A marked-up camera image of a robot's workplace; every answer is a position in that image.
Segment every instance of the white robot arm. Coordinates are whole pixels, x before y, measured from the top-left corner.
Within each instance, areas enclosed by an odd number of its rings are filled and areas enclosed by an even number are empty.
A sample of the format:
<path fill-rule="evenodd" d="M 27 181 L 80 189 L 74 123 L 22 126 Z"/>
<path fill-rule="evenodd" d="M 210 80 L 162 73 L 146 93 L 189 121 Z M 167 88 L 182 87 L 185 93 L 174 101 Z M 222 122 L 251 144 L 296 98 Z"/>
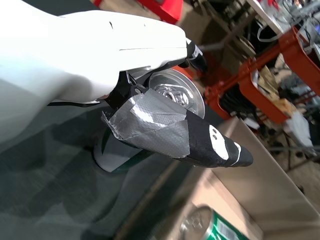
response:
<path fill-rule="evenodd" d="M 54 99 L 91 102 L 115 88 L 121 71 L 145 73 L 187 56 L 181 28 L 145 17 L 54 16 L 0 0 L 0 21 L 0 142 Z"/>

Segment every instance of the metal can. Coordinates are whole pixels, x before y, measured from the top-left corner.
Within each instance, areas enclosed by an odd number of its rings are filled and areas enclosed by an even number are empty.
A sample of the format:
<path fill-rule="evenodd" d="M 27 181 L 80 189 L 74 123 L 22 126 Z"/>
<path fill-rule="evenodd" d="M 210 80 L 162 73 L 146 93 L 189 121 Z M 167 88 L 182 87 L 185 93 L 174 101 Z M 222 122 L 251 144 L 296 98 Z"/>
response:
<path fill-rule="evenodd" d="M 174 69 L 155 72 L 148 87 L 171 99 L 201 118 L 205 117 L 205 103 L 193 82 Z"/>
<path fill-rule="evenodd" d="M 192 210 L 180 231 L 181 240 L 249 240 L 209 206 Z"/>

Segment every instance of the duct tape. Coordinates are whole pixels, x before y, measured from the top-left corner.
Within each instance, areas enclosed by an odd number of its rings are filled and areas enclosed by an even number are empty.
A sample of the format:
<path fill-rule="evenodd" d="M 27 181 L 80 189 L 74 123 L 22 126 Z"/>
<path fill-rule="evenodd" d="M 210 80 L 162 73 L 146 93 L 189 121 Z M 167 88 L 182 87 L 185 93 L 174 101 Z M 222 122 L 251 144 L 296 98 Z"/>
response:
<path fill-rule="evenodd" d="M 149 89 L 131 97 L 108 120 L 101 119 L 123 142 L 171 158 L 190 154 L 187 110 Z"/>

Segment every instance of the green can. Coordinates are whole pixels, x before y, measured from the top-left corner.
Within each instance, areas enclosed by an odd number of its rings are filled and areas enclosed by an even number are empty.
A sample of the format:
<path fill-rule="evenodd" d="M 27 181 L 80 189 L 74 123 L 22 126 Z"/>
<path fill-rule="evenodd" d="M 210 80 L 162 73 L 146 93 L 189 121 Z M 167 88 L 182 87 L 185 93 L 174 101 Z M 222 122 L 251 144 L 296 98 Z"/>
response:
<path fill-rule="evenodd" d="M 201 206 L 185 218 L 181 240 L 249 240 L 209 206 Z"/>

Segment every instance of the green label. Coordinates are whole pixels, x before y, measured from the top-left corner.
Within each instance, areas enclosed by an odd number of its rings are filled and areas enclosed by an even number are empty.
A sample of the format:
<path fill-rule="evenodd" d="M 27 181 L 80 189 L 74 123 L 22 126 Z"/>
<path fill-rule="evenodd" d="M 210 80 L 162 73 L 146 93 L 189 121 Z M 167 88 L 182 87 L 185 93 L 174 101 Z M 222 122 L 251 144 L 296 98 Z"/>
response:
<path fill-rule="evenodd" d="M 222 216 L 214 212 L 213 229 L 207 240 L 249 240 Z"/>

